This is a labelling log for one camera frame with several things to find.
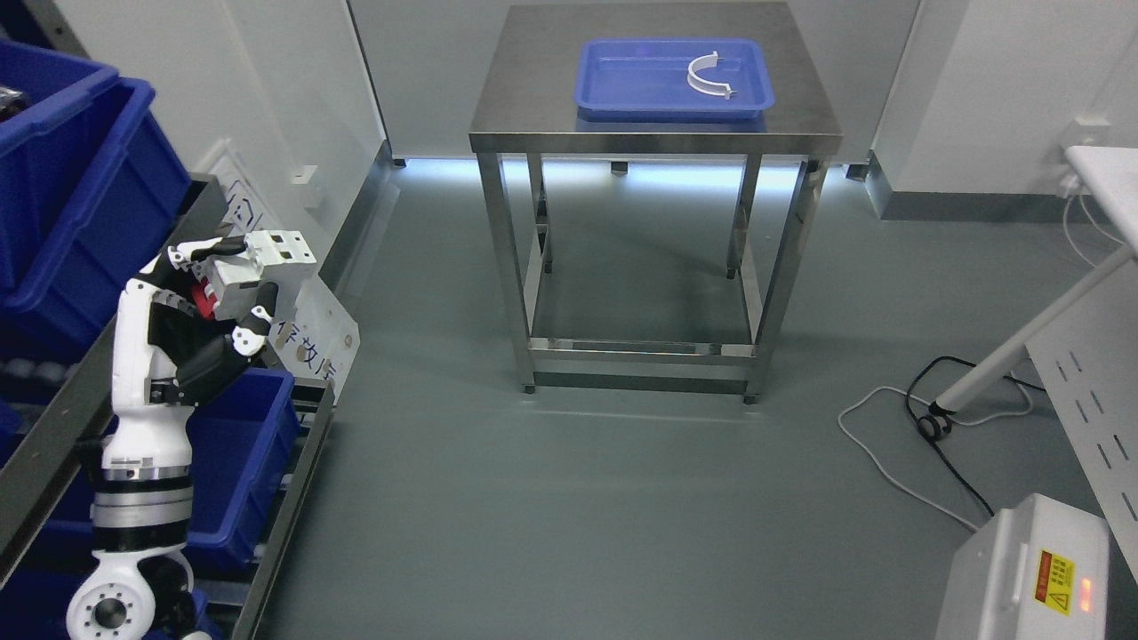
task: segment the semicircular bracket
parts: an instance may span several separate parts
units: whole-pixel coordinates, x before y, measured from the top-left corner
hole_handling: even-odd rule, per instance
[[[719,60],[723,58],[719,57],[719,51],[711,51],[707,56],[700,56],[699,58],[695,58],[694,60],[688,63],[687,84],[690,84],[692,89],[699,91],[700,93],[707,93],[708,96],[716,96],[729,100],[731,95],[736,92],[734,89],[731,88],[729,83],[711,82],[710,80],[703,80],[702,77],[700,77],[698,73],[706,68],[715,68],[716,66],[718,66]]]

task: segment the table top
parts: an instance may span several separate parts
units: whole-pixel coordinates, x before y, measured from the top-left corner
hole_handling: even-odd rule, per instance
[[[589,122],[574,101],[582,47],[597,38],[745,38],[775,104],[740,123]],[[832,155],[841,129],[785,2],[510,7],[470,125],[476,153]]]
[[[1066,155],[1111,222],[1138,253],[1138,149],[1071,147]]]

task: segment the baseboard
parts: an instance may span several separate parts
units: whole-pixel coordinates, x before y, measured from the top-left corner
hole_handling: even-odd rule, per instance
[[[896,191],[877,156],[869,153],[866,191],[882,220],[939,222],[1061,222],[1066,200],[1048,194],[940,194]],[[1096,216],[1103,212],[1094,198],[1087,207]],[[1071,222],[1086,222],[1072,212]]]

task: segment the blue tray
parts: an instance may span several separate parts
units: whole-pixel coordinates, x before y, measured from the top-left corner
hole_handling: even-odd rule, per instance
[[[118,71],[0,39],[0,84],[31,106],[0,123],[0,293],[27,271],[114,124]]]
[[[687,84],[687,65],[712,51],[723,60],[700,77],[731,83],[731,99]],[[619,122],[734,122],[756,118],[775,102],[762,49],[737,38],[589,41],[580,51],[575,98],[583,118]]]
[[[16,289],[0,292],[0,360],[79,362],[162,248],[190,177],[150,115],[154,97],[125,77],[107,92],[114,124]]]
[[[23,418],[19,412],[0,400],[0,468],[5,466],[8,458],[11,458],[16,446],[19,445],[22,438],[16,436],[16,432],[19,430],[22,424]]]

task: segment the gray floor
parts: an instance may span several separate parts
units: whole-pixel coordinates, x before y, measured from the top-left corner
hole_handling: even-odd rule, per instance
[[[737,175],[553,163],[556,270],[538,326],[734,340],[743,315],[723,253]],[[525,167],[508,178],[518,215]],[[792,179],[760,179],[759,253]],[[887,485],[834,417],[935,355],[984,355],[1070,286],[1085,266],[1058,225],[880,222],[832,172],[762,402],[528,396],[473,163],[411,161],[387,188],[382,243],[352,276],[362,346],[266,638],[933,637],[968,533]],[[1098,243],[1087,225],[1077,236]],[[978,411],[1015,402],[996,388]],[[849,424],[894,475],[982,520],[896,396]],[[960,428],[945,450],[996,507],[1041,492],[1097,511],[1046,400]],[[1130,638],[1138,589],[1115,569],[1108,632]]]

